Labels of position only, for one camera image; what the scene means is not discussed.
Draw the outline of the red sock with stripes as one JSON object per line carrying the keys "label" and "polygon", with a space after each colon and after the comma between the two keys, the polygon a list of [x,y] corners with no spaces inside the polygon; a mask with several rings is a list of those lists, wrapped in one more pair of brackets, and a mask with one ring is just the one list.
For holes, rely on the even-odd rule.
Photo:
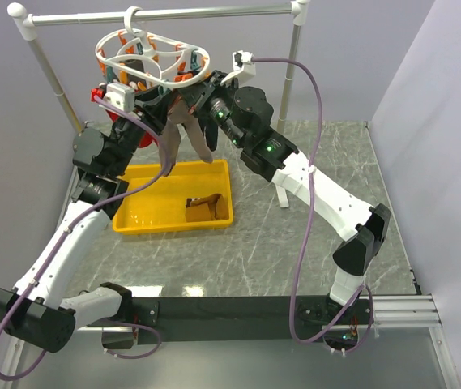
{"label": "red sock with stripes", "polygon": [[159,147],[158,136],[154,132],[144,131],[139,140],[138,148],[147,148],[150,146]]}

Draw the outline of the white clip hanger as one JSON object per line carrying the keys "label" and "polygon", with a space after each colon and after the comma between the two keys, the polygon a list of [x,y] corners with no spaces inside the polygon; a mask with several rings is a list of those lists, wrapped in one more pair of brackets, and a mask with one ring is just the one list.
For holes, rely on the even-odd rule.
{"label": "white clip hanger", "polygon": [[196,45],[156,35],[136,19],[141,9],[128,8],[124,28],[101,38],[96,60],[107,83],[119,82],[137,90],[155,86],[185,88],[211,74],[208,52]]}

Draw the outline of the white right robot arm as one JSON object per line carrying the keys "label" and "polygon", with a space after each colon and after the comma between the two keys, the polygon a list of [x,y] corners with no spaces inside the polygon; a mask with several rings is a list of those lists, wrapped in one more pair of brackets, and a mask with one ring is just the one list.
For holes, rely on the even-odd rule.
{"label": "white right robot arm", "polygon": [[195,117],[220,128],[240,149],[249,170],[298,197],[337,232],[342,241],[332,255],[337,271],[326,307],[330,320],[345,323],[355,313],[350,297],[386,240],[391,211],[347,192],[274,130],[274,109],[262,89],[236,80],[224,84],[224,77],[215,71],[181,95]]}

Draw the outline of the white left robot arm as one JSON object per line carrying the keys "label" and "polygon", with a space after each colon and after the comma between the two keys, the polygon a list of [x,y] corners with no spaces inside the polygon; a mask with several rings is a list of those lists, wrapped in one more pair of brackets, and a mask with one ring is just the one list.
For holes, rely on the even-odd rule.
{"label": "white left robot arm", "polygon": [[72,267],[85,255],[86,240],[98,233],[108,220],[101,208],[147,189],[164,175],[169,160],[146,184],[89,205],[76,202],[69,205],[67,216],[49,244],[33,265],[33,269],[12,290],[0,289],[0,337],[3,333],[56,353],[69,341],[76,326],[75,311],[62,309],[62,295],[69,282]]}

